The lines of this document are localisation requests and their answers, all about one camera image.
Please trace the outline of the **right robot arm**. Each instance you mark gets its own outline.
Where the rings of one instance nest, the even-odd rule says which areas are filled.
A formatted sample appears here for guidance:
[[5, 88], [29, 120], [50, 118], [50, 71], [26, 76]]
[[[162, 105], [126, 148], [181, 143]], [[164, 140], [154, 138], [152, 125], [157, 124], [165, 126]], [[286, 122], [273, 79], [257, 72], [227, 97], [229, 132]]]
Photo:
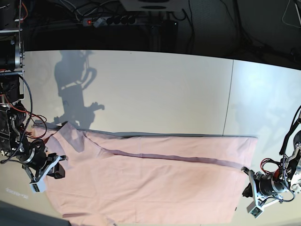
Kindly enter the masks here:
[[60, 162], [68, 158], [47, 154], [42, 137], [31, 142], [27, 138], [26, 129], [35, 114], [21, 103], [24, 95], [20, 93], [20, 85], [28, 86], [23, 70], [22, 6], [20, 0], [0, 2], [0, 34], [4, 37], [0, 42], [0, 151], [6, 156], [2, 164], [20, 163], [33, 193], [42, 193], [46, 190], [45, 177], [64, 178], [65, 170]]

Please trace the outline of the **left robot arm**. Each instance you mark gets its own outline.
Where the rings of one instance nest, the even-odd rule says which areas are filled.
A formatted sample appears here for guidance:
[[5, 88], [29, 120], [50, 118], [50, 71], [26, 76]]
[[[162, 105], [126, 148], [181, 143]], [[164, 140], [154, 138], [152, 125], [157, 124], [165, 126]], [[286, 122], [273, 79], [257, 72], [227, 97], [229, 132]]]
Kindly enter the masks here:
[[253, 198], [255, 205], [262, 207], [267, 200], [275, 200], [280, 203], [291, 202], [295, 199], [293, 190], [293, 177], [297, 172], [301, 161], [301, 133], [295, 134], [293, 139], [293, 153], [286, 154], [289, 138], [301, 124], [301, 109], [298, 108], [288, 133], [285, 135], [279, 151], [281, 159], [275, 161], [265, 158], [260, 163], [260, 171], [254, 172], [246, 167], [241, 170], [250, 175], [249, 184], [242, 192], [242, 196]]

